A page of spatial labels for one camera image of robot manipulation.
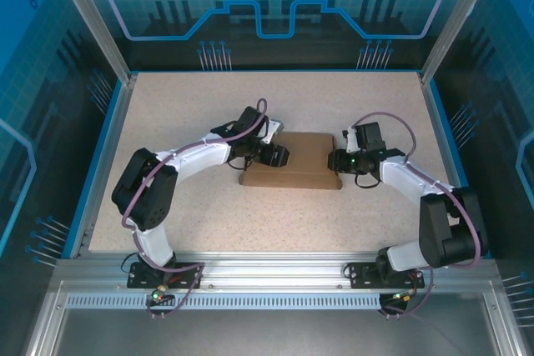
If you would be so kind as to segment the brown cardboard box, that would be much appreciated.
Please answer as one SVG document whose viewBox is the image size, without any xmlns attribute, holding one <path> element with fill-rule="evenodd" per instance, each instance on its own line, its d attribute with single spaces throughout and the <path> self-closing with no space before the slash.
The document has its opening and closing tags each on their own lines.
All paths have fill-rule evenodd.
<svg viewBox="0 0 534 356">
<path fill-rule="evenodd" d="M 239 184 L 258 188 L 295 188 L 341 190 L 342 180 L 328 167 L 328 156 L 336 149 L 331 133 L 287 132 L 278 135 L 274 144 L 289 151 L 287 164 L 270 167 L 252 163 L 239 175 Z"/>
</svg>

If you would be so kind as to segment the right aluminium blue side rail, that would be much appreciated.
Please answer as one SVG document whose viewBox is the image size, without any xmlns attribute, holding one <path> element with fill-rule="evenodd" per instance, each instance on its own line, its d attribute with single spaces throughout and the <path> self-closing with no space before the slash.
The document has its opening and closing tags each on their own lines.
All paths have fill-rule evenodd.
<svg viewBox="0 0 534 356">
<path fill-rule="evenodd" d="M 420 208 L 419 245 L 438 268 L 467 268 L 488 253 L 488 239 L 475 190 L 469 186 L 446 111 L 433 82 L 422 86 L 436 140 L 452 189 L 424 196 Z"/>
</svg>

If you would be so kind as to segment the aluminium blue side rail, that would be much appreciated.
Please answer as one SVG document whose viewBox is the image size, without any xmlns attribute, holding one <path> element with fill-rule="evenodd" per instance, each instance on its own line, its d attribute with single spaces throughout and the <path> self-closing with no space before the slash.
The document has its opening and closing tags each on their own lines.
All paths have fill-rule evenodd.
<svg viewBox="0 0 534 356">
<path fill-rule="evenodd" d="M 113 90 L 61 259 L 79 257 L 85 233 L 96 223 L 137 77 L 133 73 L 129 83 L 117 82 Z"/>
<path fill-rule="evenodd" d="M 467 268 L 488 253 L 488 239 L 475 190 L 469 186 L 446 111 L 433 82 L 422 86 L 436 140 L 452 189 L 424 196 L 420 208 L 419 245 L 438 268 Z"/>
</svg>

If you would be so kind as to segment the aluminium front rail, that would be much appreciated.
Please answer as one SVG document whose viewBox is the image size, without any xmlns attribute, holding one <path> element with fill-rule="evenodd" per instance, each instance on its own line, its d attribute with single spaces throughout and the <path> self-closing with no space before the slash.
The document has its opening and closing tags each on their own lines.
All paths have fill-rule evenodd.
<svg viewBox="0 0 534 356">
<path fill-rule="evenodd" d="M 182 252 L 178 262 L 205 264 L 203 293 L 347 293 L 342 274 L 350 262 L 372 262 L 373 252 Z M 57 262 L 49 291 L 64 293 L 122 293 L 126 274 L 121 253 L 87 253 Z M 434 293 L 486 293 L 503 288 L 492 259 L 474 268 L 439 268 Z"/>
</svg>

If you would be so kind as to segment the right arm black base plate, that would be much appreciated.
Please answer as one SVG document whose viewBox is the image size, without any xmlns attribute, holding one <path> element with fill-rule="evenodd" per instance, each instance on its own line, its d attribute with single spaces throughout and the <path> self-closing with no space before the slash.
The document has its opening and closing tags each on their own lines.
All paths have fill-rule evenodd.
<svg viewBox="0 0 534 356">
<path fill-rule="evenodd" d="M 350 281 L 352 289 L 420 289 L 426 286 L 422 273 L 417 270 L 396 272 L 377 263 L 348 263 L 342 274 Z"/>
</svg>

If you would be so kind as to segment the left aluminium blue side rail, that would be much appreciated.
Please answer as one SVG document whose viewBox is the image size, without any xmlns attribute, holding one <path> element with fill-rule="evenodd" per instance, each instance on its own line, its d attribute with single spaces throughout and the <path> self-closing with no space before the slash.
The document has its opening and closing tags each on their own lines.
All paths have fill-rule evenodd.
<svg viewBox="0 0 534 356">
<path fill-rule="evenodd" d="M 129 83 L 117 82 L 113 90 L 61 259 L 79 257 L 85 233 L 96 223 L 137 77 L 133 73 Z"/>
</svg>

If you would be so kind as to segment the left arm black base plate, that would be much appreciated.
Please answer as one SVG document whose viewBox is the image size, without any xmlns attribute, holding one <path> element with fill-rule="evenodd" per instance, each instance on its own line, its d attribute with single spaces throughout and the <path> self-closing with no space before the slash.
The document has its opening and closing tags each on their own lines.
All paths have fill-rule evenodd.
<svg viewBox="0 0 534 356">
<path fill-rule="evenodd" d="M 166 273 L 138 261 L 130 265 L 126 286 L 133 289 L 156 289 L 167 285 L 170 289 L 187 289 L 198 275 L 197 268 L 180 273 Z"/>
</svg>

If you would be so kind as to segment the aluminium bench frame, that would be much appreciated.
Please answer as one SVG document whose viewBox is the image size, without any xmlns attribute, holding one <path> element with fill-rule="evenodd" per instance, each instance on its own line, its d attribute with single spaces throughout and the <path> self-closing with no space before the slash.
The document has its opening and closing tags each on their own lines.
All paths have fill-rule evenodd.
<svg viewBox="0 0 534 356">
<path fill-rule="evenodd" d="M 182 309 L 151 319 L 92 305 L 78 293 L 46 298 L 23 356 L 534 356 L 506 297 L 435 293 L 408 317 L 374 310 Z"/>
</svg>

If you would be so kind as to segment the right aluminium corner post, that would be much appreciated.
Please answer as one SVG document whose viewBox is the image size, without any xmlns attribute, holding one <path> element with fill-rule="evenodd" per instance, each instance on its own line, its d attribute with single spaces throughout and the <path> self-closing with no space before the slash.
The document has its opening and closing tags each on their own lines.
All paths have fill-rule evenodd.
<svg viewBox="0 0 534 356">
<path fill-rule="evenodd" d="M 457 0 L 456 5 L 453 7 L 445 26 L 436 39 L 436 42 L 421 69 L 420 79 L 423 86 L 430 85 L 430 80 L 436 74 L 438 67 L 450 50 L 451 45 L 455 41 L 465 21 L 472 13 L 477 1 L 478 0 Z"/>
</svg>

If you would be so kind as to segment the aluminium corner post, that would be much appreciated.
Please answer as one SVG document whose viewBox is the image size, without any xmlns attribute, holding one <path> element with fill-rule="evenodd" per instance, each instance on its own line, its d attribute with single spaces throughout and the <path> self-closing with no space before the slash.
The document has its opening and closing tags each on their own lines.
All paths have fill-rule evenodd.
<svg viewBox="0 0 534 356">
<path fill-rule="evenodd" d="M 118 80 L 129 86 L 132 73 L 93 0 L 72 0 Z"/>
<path fill-rule="evenodd" d="M 430 85 L 430 80 L 436 74 L 438 67 L 450 50 L 451 45 L 455 41 L 465 21 L 472 13 L 477 1 L 478 0 L 457 0 L 456 5 L 453 7 L 445 26 L 436 39 L 436 42 L 421 69 L 420 79 L 423 86 Z"/>
</svg>

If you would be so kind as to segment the left aluminium corner post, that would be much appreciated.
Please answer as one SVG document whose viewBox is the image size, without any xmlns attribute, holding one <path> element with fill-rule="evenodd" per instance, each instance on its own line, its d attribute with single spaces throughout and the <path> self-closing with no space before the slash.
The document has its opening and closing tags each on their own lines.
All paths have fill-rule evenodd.
<svg viewBox="0 0 534 356">
<path fill-rule="evenodd" d="M 132 73 L 93 0 L 72 0 L 118 80 L 129 86 Z"/>
</svg>

